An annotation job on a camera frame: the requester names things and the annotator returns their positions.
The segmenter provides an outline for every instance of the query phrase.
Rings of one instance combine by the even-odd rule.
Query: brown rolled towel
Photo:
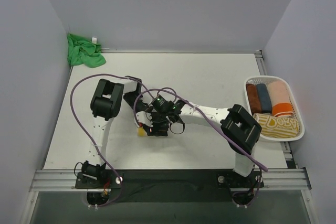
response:
[[[247,98],[250,104],[252,114],[261,113],[261,104],[258,97],[257,86],[246,84]]]

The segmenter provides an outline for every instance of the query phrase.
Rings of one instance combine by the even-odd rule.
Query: blue rolled towel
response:
[[[272,103],[265,84],[257,84],[262,113],[272,113]]]

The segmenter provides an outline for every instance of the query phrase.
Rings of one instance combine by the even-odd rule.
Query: cable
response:
[[[253,163],[255,163],[257,166],[260,167],[260,169],[264,170],[265,172],[268,171],[267,167],[265,165],[263,165],[262,163],[258,162],[257,160],[255,160],[251,155],[249,155],[247,152],[245,152],[239,145],[237,145],[234,141],[232,141],[228,136],[226,136],[223,131],[221,129],[219,129],[216,124],[214,122],[212,122],[210,119],[208,119],[208,117],[204,114],[204,112],[202,110],[200,110],[198,107],[192,105],[190,102],[188,102],[187,100],[183,99],[181,96],[174,94],[172,92],[169,92],[167,90],[162,90],[162,89],[148,89],[145,90],[143,92],[141,92],[137,98],[134,101],[134,106],[133,106],[133,114],[134,114],[134,118],[137,122],[137,124],[139,124],[139,121],[137,120],[136,117],[136,111],[135,111],[135,106],[138,102],[138,100],[140,99],[140,97],[145,94],[148,93],[150,91],[162,91],[171,95],[176,96],[177,98],[179,98],[180,100],[182,100],[183,102],[185,102],[186,104],[188,104],[190,107],[194,108],[195,110],[197,110],[203,117],[204,119],[208,122],[208,124],[210,124],[210,126],[212,128],[215,129],[215,131],[217,131],[223,138],[225,138],[231,145],[233,145],[238,151],[240,151],[243,155],[245,155],[249,160],[251,160]]]
[[[106,188],[108,188],[111,185],[111,179],[109,178],[109,180],[105,183],[103,189],[105,190]]]
[[[118,174],[118,172],[113,168],[113,166],[106,160],[106,158],[101,154],[100,150],[98,149],[97,147],[97,143],[95,142],[95,140],[93,139],[93,137],[90,135],[90,133],[85,129],[85,127],[82,125],[82,123],[79,121],[76,113],[75,113],[75,109],[74,109],[74,102],[73,102],[73,99],[74,99],[74,91],[75,89],[78,87],[78,85],[80,85],[82,82],[88,80],[88,79],[91,79],[93,77],[98,77],[98,76],[110,76],[110,77],[115,77],[115,78],[118,78],[118,79],[122,79],[122,80],[133,80],[133,81],[136,81],[137,83],[139,83],[144,89],[148,90],[148,88],[139,80],[137,79],[134,79],[134,78],[131,78],[131,77],[121,77],[121,76],[115,76],[113,74],[109,74],[109,73],[99,73],[99,74],[93,74],[91,76],[87,76],[83,79],[81,79],[80,81],[78,81],[74,87],[72,88],[71,90],[71,93],[70,93],[70,108],[71,108],[71,111],[72,111],[72,114],[76,120],[76,122],[78,123],[78,125],[81,127],[81,129],[85,132],[85,134],[90,138],[91,142],[93,143],[93,145],[95,146],[95,149],[98,153],[98,155],[100,156],[100,158],[107,164],[107,166],[113,171],[113,173],[119,178],[119,181],[122,181],[121,178],[120,178],[120,175]],[[114,197],[112,200],[109,200],[108,202],[106,202],[105,204],[102,204],[100,205],[99,207],[103,207],[103,206],[107,206],[113,202],[115,202],[121,195],[122,193],[122,190],[123,190],[123,183],[120,183],[120,191],[119,191],[119,194]]]
[[[170,87],[164,87],[164,88],[161,88],[161,90],[164,90],[164,89],[170,89],[171,91],[173,91],[173,93],[174,93],[174,97],[175,97],[175,99],[174,99],[173,102],[175,102],[176,99],[177,99],[177,97],[176,97],[176,95],[177,95],[176,91],[175,91],[174,89],[170,88]]]
[[[231,197],[232,197],[232,202],[237,205],[237,207],[248,207],[250,206],[257,198],[257,195],[259,193],[259,189],[260,189],[260,185],[261,185],[261,181],[262,181],[262,170],[260,169],[260,174],[258,176],[258,180],[254,183],[254,185],[248,190],[248,191],[236,191],[234,192]],[[257,190],[254,193],[254,187],[256,186],[256,183],[258,183],[257,186]],[[241,198],[244,198],[246,200],[247,197],[250,197],[250,193],[253,193],[253,198],[246,204],[242,204],[241,202],[237,202],[237,197],[240,195]]]
[[[171,131],[171,133],[173,133],[175,135],[181,135],[184,132],[184,130],[185,130],[185,123],[182,123],[183,129],[182,129],[182,132],[180,132],[180,133],[173,132],[172,131],[172,125],[173,125],[172,123],[169,125],[169,130]]]
[[[75,165],[75,167],[74,167],[74,169],[73,169],[73,171],[74,171],[74,175],[76,176],[76,178],[78,178],[78,176],[77,176],[77,174],[76,174],[76,167],[77,167],[78,164],[83,165],[83,163],[82,163],[82,162],[77,162],[77,164]]]
[[[163,121],[161,121],[161,122],[153,121],[153,120],[151,120],[151,119],[148,118],[146,112],[145,112],[145,116],[146,116],[146,118],[147,118],[149,121],[151,121],[152,123],[164,123],[164,122],[168,121],[168,119],[165,119],[165,120],[163,120]]]

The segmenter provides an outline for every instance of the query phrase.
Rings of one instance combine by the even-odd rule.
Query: green towel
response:
[[[89,68],[99,67],[106,63],[101,55],[100,44],[94,44],[91,41],[75,34],[68,34],[69,52],[68,62],[70,66],[85,64]]]

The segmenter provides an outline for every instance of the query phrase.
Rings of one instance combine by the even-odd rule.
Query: black bracket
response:
[[[93,116],[100,116],[106,121],[116,117],[120,111],[123,91],[124,84],[100,79],[90,105]]]
[[[248,177],[240,176],[232,170],[220,170],[217,174],[217,185],[219,188],[250,188],[260,175],[258,170],[253,170]]]
[[[228,111],[229,115],[226,119],[221,120],[222,125],[220,128],[239,147],[251,154],[253,146],[260,137],[260,124],[241,105],[235,104]],[[242,154],[231,144],[230,147],[235,152]]]

